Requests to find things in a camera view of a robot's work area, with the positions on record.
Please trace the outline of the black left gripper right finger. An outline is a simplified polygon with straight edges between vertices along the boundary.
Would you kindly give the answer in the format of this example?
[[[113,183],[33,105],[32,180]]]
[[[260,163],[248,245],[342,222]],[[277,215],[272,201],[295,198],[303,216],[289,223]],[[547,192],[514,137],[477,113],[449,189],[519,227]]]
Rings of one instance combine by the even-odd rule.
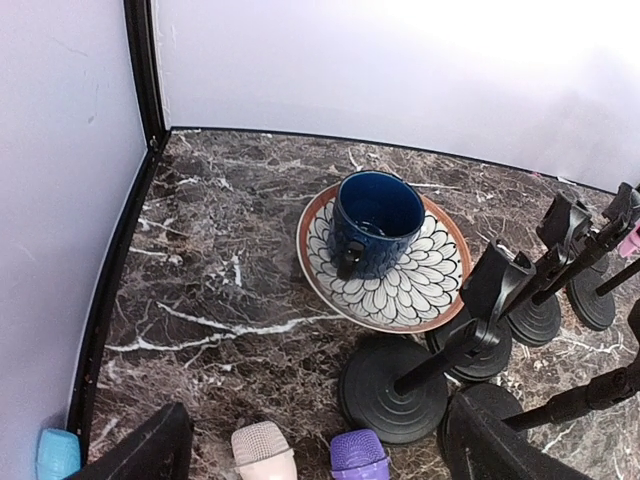
[[[524,434],[594,409],[591,389],[570,389],[528,411],[504,389],[467,389],[449,403],[442,423],[442,455],[454,479],[585,479],[585,474],[531,446]]]

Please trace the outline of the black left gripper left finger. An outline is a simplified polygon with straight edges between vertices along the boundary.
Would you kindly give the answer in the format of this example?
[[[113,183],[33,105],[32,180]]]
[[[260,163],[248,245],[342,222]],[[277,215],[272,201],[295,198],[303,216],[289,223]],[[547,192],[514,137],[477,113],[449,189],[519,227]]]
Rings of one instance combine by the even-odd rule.
[[[183,403],[168,403],[69,479],[188,479],[194,425]]]

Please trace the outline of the black stand of purple microphone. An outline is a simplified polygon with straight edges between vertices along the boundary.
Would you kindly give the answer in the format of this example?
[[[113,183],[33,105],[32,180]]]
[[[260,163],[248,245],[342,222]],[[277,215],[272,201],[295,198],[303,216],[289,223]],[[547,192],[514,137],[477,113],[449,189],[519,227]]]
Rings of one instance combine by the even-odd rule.
[[[430,354],[413,340],[378,335],[363,341],[339,378],[341,411],[353,428],[373,430],[381,442],[405,445],[430,435],[448,404],[445,372],[468,365],[499,344],[498,321],[536,274],[522,251],[494,239],[465,279],[459,295],[470,321]]]

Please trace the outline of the beige microphone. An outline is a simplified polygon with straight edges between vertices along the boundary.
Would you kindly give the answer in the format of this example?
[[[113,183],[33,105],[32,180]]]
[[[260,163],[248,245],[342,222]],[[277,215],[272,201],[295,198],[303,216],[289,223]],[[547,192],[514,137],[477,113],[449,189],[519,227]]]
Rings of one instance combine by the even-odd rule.
[[[297,480],[294,451],[277,424],[263,421],[231,436],[235,468],[244,480]]]

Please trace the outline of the blue microphone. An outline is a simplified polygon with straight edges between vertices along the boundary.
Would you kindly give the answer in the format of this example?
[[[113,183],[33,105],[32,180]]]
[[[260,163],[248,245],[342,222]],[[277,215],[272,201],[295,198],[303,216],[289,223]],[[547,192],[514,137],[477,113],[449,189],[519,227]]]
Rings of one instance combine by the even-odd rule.
[[[37,479],[65,479],[80,470],[81,450],[78,437],[66,430],[44,429],[37,449]]]

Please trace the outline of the purple microphone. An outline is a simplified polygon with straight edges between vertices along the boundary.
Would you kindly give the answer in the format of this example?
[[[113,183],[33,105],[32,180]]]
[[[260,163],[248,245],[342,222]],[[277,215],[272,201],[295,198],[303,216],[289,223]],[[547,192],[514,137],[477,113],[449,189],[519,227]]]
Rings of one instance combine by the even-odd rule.
[[[360,429],[330,442],[331,475],[337,480],[389,480],[389,457],[373,430]]]

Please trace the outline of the black stand of beige microphone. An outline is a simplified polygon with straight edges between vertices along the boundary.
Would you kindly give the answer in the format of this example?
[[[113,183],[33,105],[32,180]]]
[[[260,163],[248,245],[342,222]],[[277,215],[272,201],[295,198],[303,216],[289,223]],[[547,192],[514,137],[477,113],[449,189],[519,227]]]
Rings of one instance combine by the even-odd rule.
[[[571,279],[566,287],[568,300],[578,319],[594,331],[609,328],[616,314],[613,291],[598,297],[595,289],[604,283],[603,275],[607,267],[596,268],[639,222],[639,187],[627,183],[619,186],[618,192],[609,206],[602,212],[608,219],[598,232],[591,233],[583,253],[579,256],[585,268]]]

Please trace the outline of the black stand of blue microphone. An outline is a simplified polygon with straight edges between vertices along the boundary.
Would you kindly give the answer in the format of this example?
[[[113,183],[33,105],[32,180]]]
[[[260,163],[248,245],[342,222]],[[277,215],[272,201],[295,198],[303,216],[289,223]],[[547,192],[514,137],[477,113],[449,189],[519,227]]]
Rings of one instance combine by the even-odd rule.
[[[536,227],[547,251],[536,262],[536,274],[506,315],[513,338],[529,347],[541,347],[558,334],[561,308],[551,288],[577,257],[577,243],[592,225],[591,213],[579,200],[559,192]]]

